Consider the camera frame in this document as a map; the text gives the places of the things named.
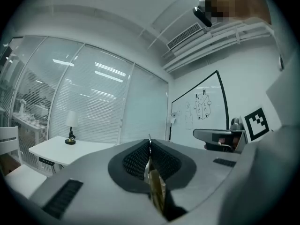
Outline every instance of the ventilation grille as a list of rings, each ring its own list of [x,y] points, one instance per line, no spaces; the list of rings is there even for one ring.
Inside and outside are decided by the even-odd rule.
[[[175,46],[177,46],[179,43],[186,40],[188,37],[192,36],[196,32],[198,32],[201,29],[200,25],[198,23],[195,23],[194,25],[190,26],[186,30],[184,30],[182,33],[180,33],[177,37],[175,37],[171,42],[167,44],[168,48],[171,50]]]
[[[46,204],[43,210],[49,215],[60,219],[82,185],[83,183],[80,181],[69,180]]]

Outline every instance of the lamp base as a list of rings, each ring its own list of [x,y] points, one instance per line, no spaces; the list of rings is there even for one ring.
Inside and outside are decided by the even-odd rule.
[[[68,138],[65,140],[65,143],[69,145],[73,145],[76,143],[76,141],[73,138]]]

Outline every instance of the person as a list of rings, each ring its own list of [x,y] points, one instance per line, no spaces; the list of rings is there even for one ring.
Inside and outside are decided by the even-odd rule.
[[[287,188],[300,161],[299,44],[272,0],[205,0],[205,5],[206,11],[222,18],[245,20],[258,17],[265,21],[273,30],[284,65],[279,78],[267,90],[282,127],[267,134],[259,142],[249,144],[255,148],[250,172],[245,178],[239,178],[228,191],[219,216],[220,224],[256,223],[274,209],[283,195],[289,195],[290,198],[294,195],[288,193]],[[286,208],[286,205],[281,205],[277,211],[282,212],[281,209]],[[273,213],[273,217],[278,215],[278,212]]]

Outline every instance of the doodle drawing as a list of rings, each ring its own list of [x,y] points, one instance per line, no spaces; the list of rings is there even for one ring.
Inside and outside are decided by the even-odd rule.
[[[208,118],[210,115],[211,101],[208,95],[205,94],[205,89],[201,94],[196,94],[196,103],[194,109],[196,109],[198,119]]]
[[[186,102],[186,129],[191,130],[193,129],[193,116],[191,113],[191,107],[189,102]]]

